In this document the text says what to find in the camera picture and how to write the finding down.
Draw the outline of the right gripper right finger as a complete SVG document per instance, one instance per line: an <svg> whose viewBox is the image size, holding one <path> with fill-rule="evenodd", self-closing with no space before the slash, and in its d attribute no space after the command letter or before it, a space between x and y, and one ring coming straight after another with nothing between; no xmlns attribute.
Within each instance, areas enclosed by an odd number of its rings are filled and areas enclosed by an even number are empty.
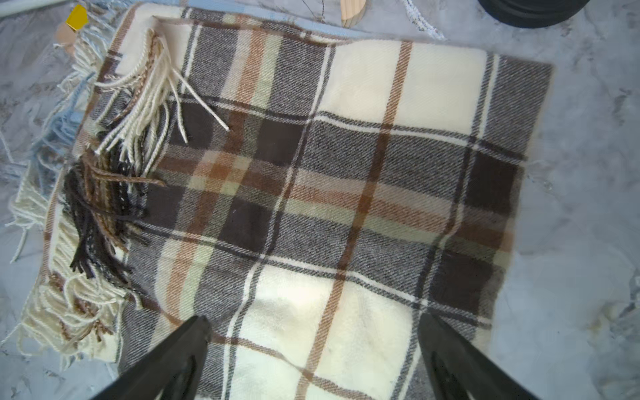
<svg viewBox="0 0 640 400"><path fill-rule="evenodd" d="M438 316L421 316L418 341L437 399L536 398Z"/></svg>

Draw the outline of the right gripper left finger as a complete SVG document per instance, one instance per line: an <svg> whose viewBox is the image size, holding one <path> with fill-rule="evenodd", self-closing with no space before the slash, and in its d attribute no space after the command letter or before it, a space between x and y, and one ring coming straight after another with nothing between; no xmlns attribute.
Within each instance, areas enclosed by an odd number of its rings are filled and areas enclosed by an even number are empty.
<svg viewBox="0 0 640 400"><path fill-rule="evenodd" d="M95 398L194 399L210 336L210 322L191 317Z"/></svg>

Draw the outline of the brown plaid fringed scarf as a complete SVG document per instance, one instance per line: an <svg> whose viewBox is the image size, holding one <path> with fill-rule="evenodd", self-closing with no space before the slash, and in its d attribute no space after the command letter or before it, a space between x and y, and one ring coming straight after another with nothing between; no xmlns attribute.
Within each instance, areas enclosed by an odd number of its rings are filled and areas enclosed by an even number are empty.
<svg viewBox="0 0 640 400"><path fill-rule="evenodd" d="M487 350L550 64L156 3L76 60L68 161L13 203L22 352L126 370L202 315L202 397L420 399L423 313Z"/></svg>

